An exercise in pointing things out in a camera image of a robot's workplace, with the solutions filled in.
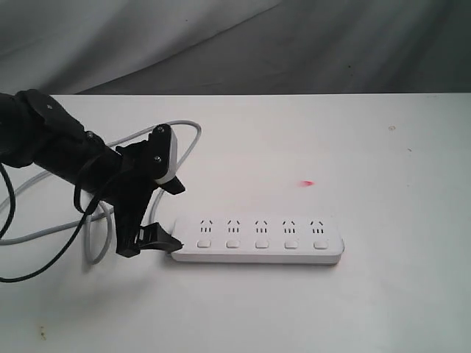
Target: white power strip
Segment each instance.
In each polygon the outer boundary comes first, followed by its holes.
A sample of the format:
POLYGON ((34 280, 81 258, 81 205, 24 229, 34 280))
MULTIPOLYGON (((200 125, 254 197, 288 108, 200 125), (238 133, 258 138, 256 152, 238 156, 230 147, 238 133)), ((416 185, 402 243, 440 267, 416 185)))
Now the white power strip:
POLYGON ((344 251, 332 218, 181 218, 172 235, 183 262, 334 264, 344 251))

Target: gray backdrop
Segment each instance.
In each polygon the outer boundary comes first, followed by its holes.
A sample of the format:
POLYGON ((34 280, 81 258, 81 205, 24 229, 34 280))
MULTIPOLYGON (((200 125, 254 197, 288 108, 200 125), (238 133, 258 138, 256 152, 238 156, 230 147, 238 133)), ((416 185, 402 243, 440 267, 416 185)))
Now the gray backdrop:
POLYGON ((0 91, 471 91, 469 0, 0 0, 0 91))

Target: gray cable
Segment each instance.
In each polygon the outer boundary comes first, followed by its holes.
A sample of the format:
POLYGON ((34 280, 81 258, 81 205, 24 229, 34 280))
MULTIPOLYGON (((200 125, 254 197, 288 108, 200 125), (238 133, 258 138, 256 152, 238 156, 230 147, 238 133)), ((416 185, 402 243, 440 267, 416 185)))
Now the gray cable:
MULTIPOLYGON (((193 121, 185 121, 185 120, 170 121, 167 124, 168 125, 189 125, 189 126, 193 126, 194 128, 196 128, 196 137, 194 138, 193 142, 191 143, 191 145, 186 150, 185 154, 178 161, 178 163, 177 163, 177 169, 178 169, 183 164, 183 162, 185 162, 186 158, 188 158, 189 154, 193 151, 195 145, 197 144, 197 142, 199 140, 199 137, 201 136, 201 126, 199 124, 193 122, 193 121)), ((117 146, 118 144, 126 143, 126 142, 128 142, 128 141, 130 141, 134 138, 137 138, 137 137, 142 136, 142 135, 144 135, 148 132, 151 132, 154 128, 155 128, 155 126, 148 127, 146 129, 143 129, 139 132, 136 132, 136 133, 134 133, 130 136, 127 136, 126 138, 122 138, 120 140, 113 141, 112 143, 109 143, 108 146, 109 147, 114 147, 114 146, 117 146)), ((15 190, 15 195, 16 196, 21 195, 25 190, 27 190, 28 188, 32 187, 33 185, 35 185, 39 181, 41 181, 41 180, 43 180, 43 179, 45 179, 45 178, 47 178, 51 175, 52 174, 49 173, 48 171, 43 171, 43 172, 37 174, 36 176, 34 176, 33 178, 28 179, 27 181, 25 181, 23 184, 21 184, 15 190)), ((160 202, 160 199, 162 198, 162 195, 163 195, 163 190, 159 190, 159 193, 157 194, 157 197, 156 197, 156 199, 155 199, 155 201, 152 205, 152 209, 151 209, 151 213, 150 213, 151 216, 149 217, 149 220, 155 218, 155 212, 157 210, 158 203, 160 202)), ((6 198, 0 204, 0 212, 8 206, 9 201, 10 200, 8 198, 6 198)), ((93 216, 88 216, 87 217, 87 222, 86 222, 86 225, 85 225, 85 237, 84 237, 85 259, 90 264, 97 264, 103 259, 103 257, 105 256, 107 250, 110 247, 111 238, 113 236, 113 228, 112 228, 113 223, 112 223, 112 220, 111 220, 111 213, 113 213, 114 209, 113 208, 108 209, 106 207, 106 205, 102 202, 100 202, 99 206, 103 210, 103 213, 99 213, 99 214, 93 215, 93 216), (91 227, 91 222, 102 219, 102 218, 107 219, 107 237, 106 237, 105 245, 103 246, 103 249, 100 251, 99 255, 96 258, 93 258, 92 254, 91 254, 91 251, 90 251, 90 227, 91 227)), ((60 231, 66 230, 66 229, 74 228, 74 227, 77 226, 78 223, 79 223, 78 221, 74 221, 74 222, 70 222, 70 223, 67 223, 67 224, 61 224, 59 226, 44 229, 44 230, 41 230, 39 232, 34 232, 32 234, 28 234, 28 235, 25 235, 23 237, 19 237, 19 238, 16 238, 16 239, 2 239, 2 240, 0 240, 0 246, 15 245, 15 244, 24 243, 24 242, 27 242, 27 241, 30 241, 30 240, 42 238, 43 236, 46 236, 46 235, 49 235, 49 234, 53 234, 53 233, 60 232, 60 231)))

